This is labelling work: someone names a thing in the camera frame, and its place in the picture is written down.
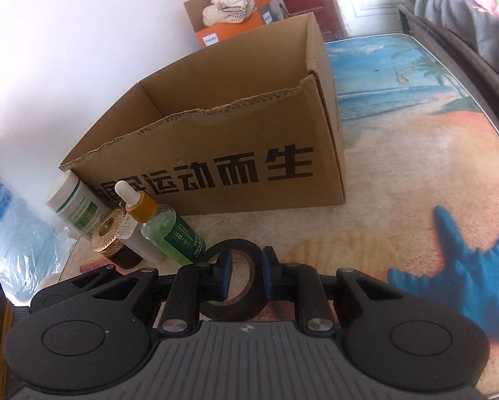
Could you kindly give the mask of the blue water jug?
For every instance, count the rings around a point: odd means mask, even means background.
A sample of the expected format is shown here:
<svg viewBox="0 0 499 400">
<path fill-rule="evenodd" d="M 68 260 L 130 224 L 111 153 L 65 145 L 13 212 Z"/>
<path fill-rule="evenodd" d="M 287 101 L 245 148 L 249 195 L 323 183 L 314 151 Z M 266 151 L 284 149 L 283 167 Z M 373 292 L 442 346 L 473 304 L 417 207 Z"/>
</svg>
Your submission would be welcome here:
<svg viewBox="0 0 499 400">
<path fill-rule="evenodd" d="M 15 304 L 28 304 L 63 271 L 77 239 L 45 222 L 0 176 L 0 283 Z"/>
</svg>

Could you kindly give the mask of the large open cardboard box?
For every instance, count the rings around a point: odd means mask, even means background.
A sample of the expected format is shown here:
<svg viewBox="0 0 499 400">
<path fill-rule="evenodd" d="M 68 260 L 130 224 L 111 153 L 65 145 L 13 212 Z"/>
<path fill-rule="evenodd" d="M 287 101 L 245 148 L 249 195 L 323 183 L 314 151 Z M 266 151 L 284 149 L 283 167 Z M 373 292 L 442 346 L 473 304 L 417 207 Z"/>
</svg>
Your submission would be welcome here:
<svg viewBox="0 0 499 400">
<path fill-rule="evenodd" d="M 124 181 L 183 215 L 343 204 L 340 112 L 314 15 L 241 33 L 138 81 L 61 169 L 110 204 Z"/>
</svg>

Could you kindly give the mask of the gold lid brown jar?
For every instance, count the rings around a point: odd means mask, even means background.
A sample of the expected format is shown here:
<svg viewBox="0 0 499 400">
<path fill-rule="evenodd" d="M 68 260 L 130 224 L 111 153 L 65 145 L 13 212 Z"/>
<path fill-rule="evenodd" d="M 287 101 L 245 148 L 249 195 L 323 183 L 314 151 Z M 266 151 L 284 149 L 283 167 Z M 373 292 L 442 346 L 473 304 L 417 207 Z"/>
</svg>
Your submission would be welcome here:
<svg viewBox="0 0 499 400">
<path fill-rule="evenodd" d="M 124 238 L 119 237 L 126 214 L 122 208 L 113 210 L 99 222 L 91 236 L 92 250 L 124 270 L 143 261 L 136 251 L 124 243 Z"/>
</svg>

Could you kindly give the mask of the orange Philips box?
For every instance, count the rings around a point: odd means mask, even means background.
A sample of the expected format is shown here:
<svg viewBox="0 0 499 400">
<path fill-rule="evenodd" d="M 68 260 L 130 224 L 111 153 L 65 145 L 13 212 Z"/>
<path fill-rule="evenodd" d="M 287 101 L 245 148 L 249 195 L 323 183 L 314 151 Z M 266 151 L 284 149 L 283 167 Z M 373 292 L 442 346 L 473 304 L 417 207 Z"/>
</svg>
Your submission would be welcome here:
<svg viewBox="0 0 499 400">
<path fill-rule="evenodd" d="M 189 0 L 185 11 L 203 47 L 290 16 L 284 0 Z"/>
</svg>

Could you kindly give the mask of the black electrical tape roll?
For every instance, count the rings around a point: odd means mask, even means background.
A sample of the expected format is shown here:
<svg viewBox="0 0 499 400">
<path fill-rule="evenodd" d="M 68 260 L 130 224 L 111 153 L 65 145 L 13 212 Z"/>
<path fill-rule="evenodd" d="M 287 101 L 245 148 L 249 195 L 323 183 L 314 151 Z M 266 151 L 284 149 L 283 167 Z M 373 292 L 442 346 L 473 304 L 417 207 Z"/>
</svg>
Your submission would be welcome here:
<svg viewBox="0 0 499 400">
<path fill-rule="evenodd" d="M 262 250 L 247 239 L 232 238 L 209 247 L 197 261 L 215 261 L 223 249 L 232 252 L 232 278 L 228 299 L 203 302 L 202 315 L 214 321 L 248 321 L 267 305 L 263 280 Z"/>
</svg>

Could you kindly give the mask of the green dropper bottle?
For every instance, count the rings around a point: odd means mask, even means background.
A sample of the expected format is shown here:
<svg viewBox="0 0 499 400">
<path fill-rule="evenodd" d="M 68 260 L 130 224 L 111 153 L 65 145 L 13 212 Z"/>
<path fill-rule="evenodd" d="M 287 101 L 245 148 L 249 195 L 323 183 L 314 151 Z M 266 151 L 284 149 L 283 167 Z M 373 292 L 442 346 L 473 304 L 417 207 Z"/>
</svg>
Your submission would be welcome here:
<svg viewBox="0 0 499 400">
<path fill-rule="evenodd" d="M 193 264 L 206 248 L 204 239 L 170 206 L 158 204 L 144 191 L 120 180 L 116 194 L 140 225 L 142 236 L 179 265 Z"/>
</svg>

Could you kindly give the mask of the white vitamin bottle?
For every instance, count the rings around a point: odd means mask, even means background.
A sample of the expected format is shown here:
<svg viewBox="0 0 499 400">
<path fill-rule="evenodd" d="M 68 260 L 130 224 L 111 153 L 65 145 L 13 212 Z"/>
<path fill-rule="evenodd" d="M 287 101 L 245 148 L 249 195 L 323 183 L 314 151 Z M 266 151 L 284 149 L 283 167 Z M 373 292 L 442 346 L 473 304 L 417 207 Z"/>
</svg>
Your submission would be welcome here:
<svg viewBox="0 0 499 400">
<path fill-rule="evenodd" d="M 110 214 L 110 208 L 71 170 L 62 173 L 45 205 L 88 240 Z"/>
</svg>

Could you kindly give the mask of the beige crumpled cloth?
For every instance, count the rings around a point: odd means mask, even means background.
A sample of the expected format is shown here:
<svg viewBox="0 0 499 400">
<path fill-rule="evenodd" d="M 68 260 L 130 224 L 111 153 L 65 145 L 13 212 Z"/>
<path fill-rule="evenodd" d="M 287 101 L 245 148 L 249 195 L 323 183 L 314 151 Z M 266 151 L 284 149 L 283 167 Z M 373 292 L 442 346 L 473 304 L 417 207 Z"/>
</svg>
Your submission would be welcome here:
<svg viewBox="0 0 499 400">
<path fill-rule="evenodd" d="M 211 0 L 202 12 L 204 25 L 241 24 L 256 9 L 255 0 Z"/>
</svg>

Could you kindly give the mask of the white USB wall charger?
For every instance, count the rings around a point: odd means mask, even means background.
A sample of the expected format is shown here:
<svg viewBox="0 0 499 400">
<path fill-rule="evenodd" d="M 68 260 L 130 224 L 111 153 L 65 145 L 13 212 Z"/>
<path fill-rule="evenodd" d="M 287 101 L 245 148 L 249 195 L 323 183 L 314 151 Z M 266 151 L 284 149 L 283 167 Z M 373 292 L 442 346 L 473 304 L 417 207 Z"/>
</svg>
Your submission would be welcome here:
<svg viewBox="0 0 499 400">
<path fill-rule="evenodd" d="M 144 260 L 161 264 L 166 255 L 143 236 L 141 226 L 142 224 L 138 223 L 129 213 L 125 213 L 121 224 L 118 226 L 116 238 Z"/>
</svg>

